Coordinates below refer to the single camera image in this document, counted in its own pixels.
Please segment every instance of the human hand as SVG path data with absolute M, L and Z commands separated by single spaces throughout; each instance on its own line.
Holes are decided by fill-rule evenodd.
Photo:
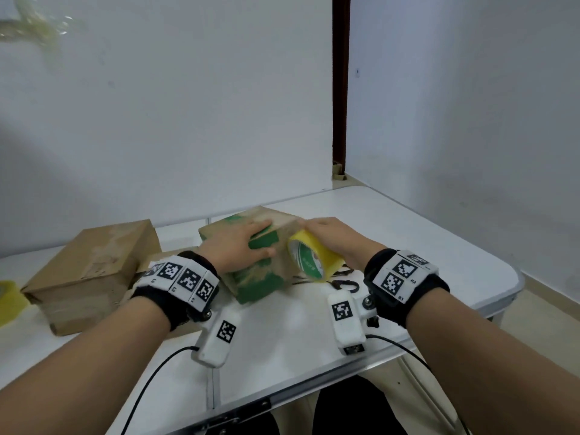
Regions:
M 304 228 L 324 246 L 341 255 L 346 264 L 355 270 L 364 271 L 369 260 L 386 248 L 334 217 L 305 220 Z
M 224 227 L 205 240 L 197 254 L 211 262 L 218 274 L 245 269 L 260 259 L 271 258 L 276 254 L 272 247 L 252 250 L 248 246 L 253 234 L 271 224 L 272 220 L 264 220 Z

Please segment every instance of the yellow tape roll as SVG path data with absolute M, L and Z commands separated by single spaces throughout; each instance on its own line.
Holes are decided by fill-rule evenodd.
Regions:
M 0 281 L 0 327 L 16 319 L 28 301 L 13 281 Z
M 342 256 L 324 247 L 306 230 L 290 237 L 288 252 L 304 274 L 314 281 L 327 281 L 344 264 Z

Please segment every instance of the table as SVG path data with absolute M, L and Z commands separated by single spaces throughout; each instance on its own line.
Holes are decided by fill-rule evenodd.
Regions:
M 509 264 L 370 188 L 335 189 L 269 207 L 304 218 L 336 216 L 389 247 L 416 252 L 438 265 L 451 292 L 485 317 L 502 312 L 523 287 L 520 272 Z M 195 223 L 204 224 L 158 229 L 163 248 L 192 231 L 197 236 Z M 22 284 L 57 250 L 0 260 L 0 278 Z M 358 280 L 361 290 L 366 289 L 361 273 L 349 278 Z M 371 351 L 366 354 L 342 356 L 326 306 L 333 290 L 328 284 L 296 285 L 246 308 L 236 343 L 219 370 L 197 365 L 185 353 L 176 356 L 149 386 L 127 433 L 163 434 L 224 413 L 231 415 L 235 409 L 267 410 L 402 355 L 391 344 L 371 341 Z M 36 307 L 28 308 L 17 321 L 0 328 L 0 386 L 70 338 L 52 336 L 44 318 L 34 310 Z M 413 347 L 405 329 L 382 319 L 380 324 L 370 330 Z M 163 343 L 108 433 L 120 432 L 136 396 L 158 364 L 176 349 L 194 344 L 197 335 Z M 4 351 L 4 342 L 9 351 Z

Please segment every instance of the person's left hand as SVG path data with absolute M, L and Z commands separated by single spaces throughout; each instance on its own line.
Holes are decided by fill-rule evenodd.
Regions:
M 272 247 L 252 250 L 248 246 L 253 234 L 271 224 L 272 220 L 264 220 L 224 227 L 205 240 L 197 253 L 211 262 L 218 274 L 245 269 L 260 259 L 271 258 L 276 254 Z

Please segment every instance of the white tabletop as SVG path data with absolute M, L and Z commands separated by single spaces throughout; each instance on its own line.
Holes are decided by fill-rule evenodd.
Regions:
M 438 265 L 451 292 L 482 314 L 505 308 L 522 286 L 520 274 L 510 265 L 370 188 L 336 189 L 269 207 L 304 218 L 336 216 L 388 247 L 412 250 Z M 203 224 L 195 221 L 158 229 L 163 249 L 197 244 L 197 228 Z M 181 237 L 189 239 L 181 242 Z M 57 251 L 58 248 L 41 250 L 2 259 L 0 279 L 23 284 Z M 355 273 L 349 279 L 358 280 L 361 285 L 357 296 L 366 291 L 362 274 Z M 353 357 L 361 370 L 400 354 L 397 349 L 388 357 L 382 356 L 384 351 L 375 353 L 375 357 L 342 356 L 334 342 L 326 306 L 326 298 L 333 290 L 328 284 L 296 285 L 246 308 L 236 343 L 226 365 L 219 370 L 222 404 L 276 391 L 282 385 L 346 365 Z M 379 329 L 371 329 L 373 333 L 394 340 L 408 338 L 397 325 L 382 319 L 380 323 Z M 0 387 L 69 338 L 52 336 L 36 307 L 25 310 L 17 321 L 0 328 Z M 171 352 L 194 344 L 196 339 L 197 334 L 192 334 L 163 343 L 108 433 L 119 433 L 136 395 L 156 366 Z M 373 345 L 377 350 L 389 346 L 383 342 Z M 162 433 L 199 420 L 206 411 L 206 380 L 206 368 L 185 354 L 177 356 L 149 386 L 127 433 Z

